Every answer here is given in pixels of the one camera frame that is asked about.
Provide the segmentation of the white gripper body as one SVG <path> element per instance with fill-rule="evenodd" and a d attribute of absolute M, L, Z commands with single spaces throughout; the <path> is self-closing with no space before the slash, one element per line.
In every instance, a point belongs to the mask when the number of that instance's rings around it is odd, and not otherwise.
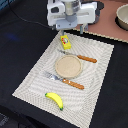
<path fill-rule="evenodd" d="M 95 21 L 96 2 L 81 3 L 80 0 L 48 0 L 48 25 L 56 30 L 70 30 L 79 24 Z"/>

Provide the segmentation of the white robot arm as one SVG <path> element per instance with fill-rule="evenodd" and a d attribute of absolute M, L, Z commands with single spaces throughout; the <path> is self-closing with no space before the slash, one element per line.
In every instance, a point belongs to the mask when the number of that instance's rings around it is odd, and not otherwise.
<path fill-rule="evenodd" d="M 82 4 L 80 0 L 48 0 L 48 25 L 64 31 L 79 24 L 93 23 L 96 9 L 96 2 Z"/>

